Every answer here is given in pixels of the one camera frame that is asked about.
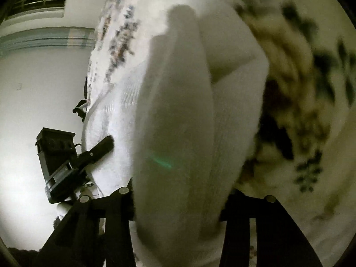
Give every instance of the wall molding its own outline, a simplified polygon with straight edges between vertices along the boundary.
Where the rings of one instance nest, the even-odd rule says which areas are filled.
[[[0,37],[0,57],[5,53],[32,47],[94,47],[94,29],[50,27],[25,30]]]

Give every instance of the blanket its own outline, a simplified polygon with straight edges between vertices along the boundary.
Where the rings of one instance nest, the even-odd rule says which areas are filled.
[[[275,195],[325,266],[351,241],[354,161],[332,158],[345,160],[355,54],[302,1],[107,0],[82,144],[114,137],[87,171],[102,196],[133,177],[144,265],[218,266],[232,187]]]

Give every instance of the white wall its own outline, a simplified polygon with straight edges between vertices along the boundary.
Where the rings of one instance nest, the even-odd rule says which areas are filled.
[[[0,36],[42,27],[76,26],[95,28],[105,0],[67,0],[63,18],[34,19],[0,26]]]
[[[83,124],[72,109],[84,97],[89,55],[44,47],[0,58],[0,236],[8,246],[38,250],[53,231],[56,205],[34,144],[42,127],[74,132],[80,143]]]

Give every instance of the folded cloth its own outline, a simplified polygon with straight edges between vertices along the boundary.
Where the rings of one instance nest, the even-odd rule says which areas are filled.
[[[102,196],[133,177],[145,266],[218,266],[218,218],[257,132],[268,74],[233,0],[108,0],[88,73],[82,147]]]

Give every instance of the white towel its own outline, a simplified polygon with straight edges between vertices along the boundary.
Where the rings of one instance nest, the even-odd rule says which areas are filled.
[[[111,135],[115,148],[87,171],[103,196],[133,177],[145,266],[218,266],[218,217],[257,132],[267,59],[226,0],[120,1],[91,56],[82,138],[89,150]]]

